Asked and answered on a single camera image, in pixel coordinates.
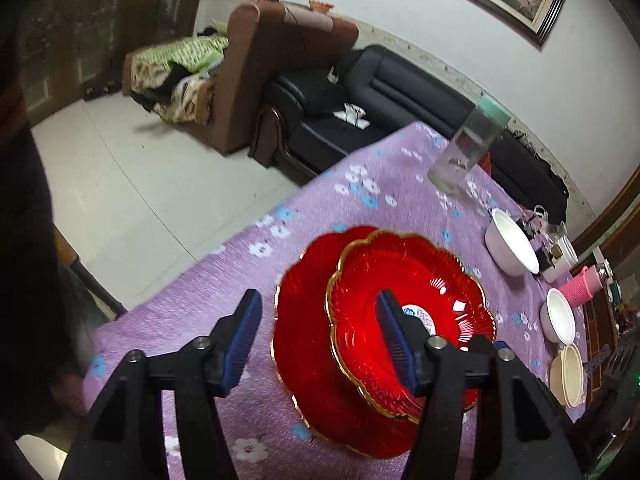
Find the black pants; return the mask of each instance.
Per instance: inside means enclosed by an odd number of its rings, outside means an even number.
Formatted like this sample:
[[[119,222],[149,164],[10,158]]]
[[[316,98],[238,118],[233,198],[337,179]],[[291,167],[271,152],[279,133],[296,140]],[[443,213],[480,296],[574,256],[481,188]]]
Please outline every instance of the black pants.
[[[49,383],[73,362],[49,186],[28,127],[0,145],[0,418],[15,438],[60,415]]]

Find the brown sofa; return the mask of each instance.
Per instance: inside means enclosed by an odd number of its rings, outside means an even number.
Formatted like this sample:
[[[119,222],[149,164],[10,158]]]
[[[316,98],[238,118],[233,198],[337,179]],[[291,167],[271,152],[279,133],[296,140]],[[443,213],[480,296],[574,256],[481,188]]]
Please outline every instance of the brown sofa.
[[[271,76],[331,66],[354,45],[358,28],[294,4],[251,2],[236,7],[229,17],[228,38],[206,128],[207,142],[220,153],[251,142],[262,87]],[[124,63],[123,94],[130,90],[136,52]]]

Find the white wall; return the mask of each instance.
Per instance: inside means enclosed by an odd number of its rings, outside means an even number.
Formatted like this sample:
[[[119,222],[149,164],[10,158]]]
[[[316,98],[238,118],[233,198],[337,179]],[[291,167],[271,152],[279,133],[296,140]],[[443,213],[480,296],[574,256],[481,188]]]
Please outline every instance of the white wall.
[[[608,0],[566,0],[541,52],[467,0],[325,1],[487,89],[546,144],[596,214],[640,162],[640,48]]]

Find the green lid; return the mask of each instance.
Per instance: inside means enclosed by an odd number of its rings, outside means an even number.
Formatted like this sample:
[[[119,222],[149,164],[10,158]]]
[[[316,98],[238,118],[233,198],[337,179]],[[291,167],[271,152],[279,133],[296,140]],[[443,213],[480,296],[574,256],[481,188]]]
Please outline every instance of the green lid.
[[[480,108],[487,117],[501,128],[504,128],[511,120],[511,116],[508,111],[502,108],[501,105],[488,95],[485,95],[480,99],[478,108]]]

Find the purple tablecloth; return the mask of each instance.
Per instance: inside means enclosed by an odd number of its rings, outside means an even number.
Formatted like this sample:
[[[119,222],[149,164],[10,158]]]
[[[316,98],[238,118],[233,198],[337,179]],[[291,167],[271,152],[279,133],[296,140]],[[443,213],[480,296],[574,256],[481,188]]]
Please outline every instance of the purple tablecloth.
[[[101,327],[98,355],[84,381],[87,405],[94,402],[129,349],[139,348],[149,355],[175,351],[209,333],[219,317],[233,311],[244,290],[253,287],[262,294],[262,323],[240,385],[228,398],[218,400],[239,477],[400,478],[406,456],[368,459],[313,436],[301,424],[271,362],[271,314],[282,273],[318,235],[358,224],[420,232],[458,254],[467,272],[484,288],[498,339],[505,340],[533,373],[548,381],[558,349],[544,339],[539,310],[549,286],[530,274],[506,276],[484,246],[488,210],[499,207],[515,215],[518,205],[478,167],[466,178],[466,192],[447,196],[437,191],[427,179],[427,170],[446,143],[430,127],[415,123],[353,153],[191,267],[148,303]],[[576,312],[576,325],[576,342],[586,360],[581,312]],[[575,418],[583,411],[584,404],[571,415]],[[170,475],[181,480],[184,473],[173,396],[168,392],[163,397],[163,413]],[[475,417],[475,410],[465,415],[460,476],[468,472],[473,453]]]

